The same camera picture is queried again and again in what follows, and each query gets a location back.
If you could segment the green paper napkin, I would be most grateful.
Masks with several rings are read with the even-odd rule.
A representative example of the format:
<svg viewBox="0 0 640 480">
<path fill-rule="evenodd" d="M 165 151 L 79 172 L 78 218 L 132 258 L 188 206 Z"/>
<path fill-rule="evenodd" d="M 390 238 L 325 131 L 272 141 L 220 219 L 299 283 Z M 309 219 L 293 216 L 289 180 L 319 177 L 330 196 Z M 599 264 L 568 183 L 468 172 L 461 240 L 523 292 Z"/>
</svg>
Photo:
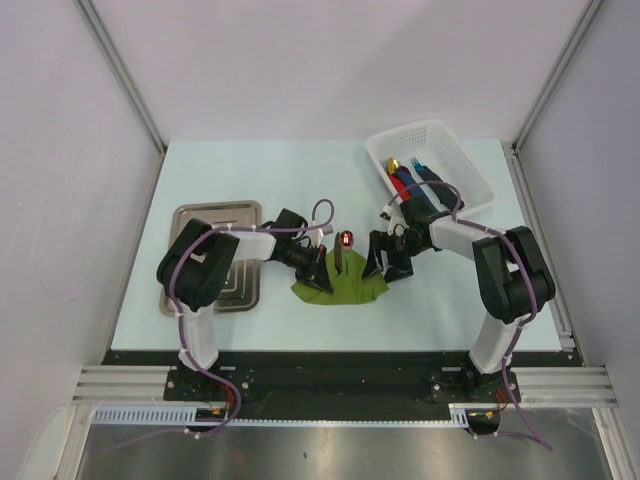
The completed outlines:
<svg viewBox="0 0 640 480">
<path fill-rule="evenodd" d="M 334 251 L 327 255 L 327 269 L 333 292 L 321 292 L 296 282 L 291 286 L 293 294 L 302 302 L 320 306 L 362 305 L 375 301 L 389 290 L 381 273 L 362 279 L 366 259 L 354 250 L 341 254 L 342 269 L 335 266 Z"/>
</svg>

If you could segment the iridescent spoon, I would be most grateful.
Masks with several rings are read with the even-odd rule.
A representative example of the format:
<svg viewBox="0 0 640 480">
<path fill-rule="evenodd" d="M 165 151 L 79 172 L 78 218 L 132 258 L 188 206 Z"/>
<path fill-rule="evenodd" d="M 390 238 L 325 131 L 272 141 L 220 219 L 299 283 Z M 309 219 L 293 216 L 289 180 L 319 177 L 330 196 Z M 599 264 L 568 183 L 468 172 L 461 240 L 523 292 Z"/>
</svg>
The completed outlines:
<svg viewBox="0 0 640 480">
<path fill-rule="evenodd" d="M 341 257 L 341 269 L 345 274 L 349 273 L 349 254 L 352 251 L 354 245 L 354 235 L 349 230 L 344 230 L 340 233 L 340 257 Z"/>
</svg>

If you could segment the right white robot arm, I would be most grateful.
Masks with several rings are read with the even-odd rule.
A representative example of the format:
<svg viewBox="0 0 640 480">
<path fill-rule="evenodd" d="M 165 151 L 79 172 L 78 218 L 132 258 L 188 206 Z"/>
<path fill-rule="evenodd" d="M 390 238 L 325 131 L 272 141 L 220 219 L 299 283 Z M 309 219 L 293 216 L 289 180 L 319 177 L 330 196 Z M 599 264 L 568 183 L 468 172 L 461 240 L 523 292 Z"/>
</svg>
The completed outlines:
<svg viewBox="0 0 640 480">
<path fill-rule="evenodd" d="M 497 230 L 438 212 L 424 197 L 400 204 L 404 228 L 372 231 L 362 278 L 383 273 L 386 282 L 413 275 L 412 258 L 427 251 L 449 251 L 475 266 L 486 316 L 467 353 L 463 393 L 484 401 L 497 389 L 496 374 L 507 370 L 526 326 L 556 294 L 556 286 L 533 232 L 524 226 Z"/>
</svg>

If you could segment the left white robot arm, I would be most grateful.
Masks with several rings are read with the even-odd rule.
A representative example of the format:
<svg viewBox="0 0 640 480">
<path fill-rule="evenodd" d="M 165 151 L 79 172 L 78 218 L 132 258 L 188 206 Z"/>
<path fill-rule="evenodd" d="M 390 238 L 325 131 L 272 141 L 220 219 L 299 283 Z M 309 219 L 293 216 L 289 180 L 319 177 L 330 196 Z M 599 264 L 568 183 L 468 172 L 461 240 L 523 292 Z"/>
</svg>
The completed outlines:
<svg viewBox="0 0 640 480">
<path fill-rule="evenodd" d="M 276 261 L 292 268 L 297 282 L 331 294 L 327 250 L 321 244 L 329 225 L 308 222 L 288 209 L 261 226 L 187 222 L 161 260 L 156 278 L 178 321 L 179 360 L 191 369 L 185 385 L 197 398 L 210 399 L 221 387 L 220 374 L 211 369 L 219 357 L 213 322 L 201 316 L 218 299 L 231 266 Z"/>
</svg>

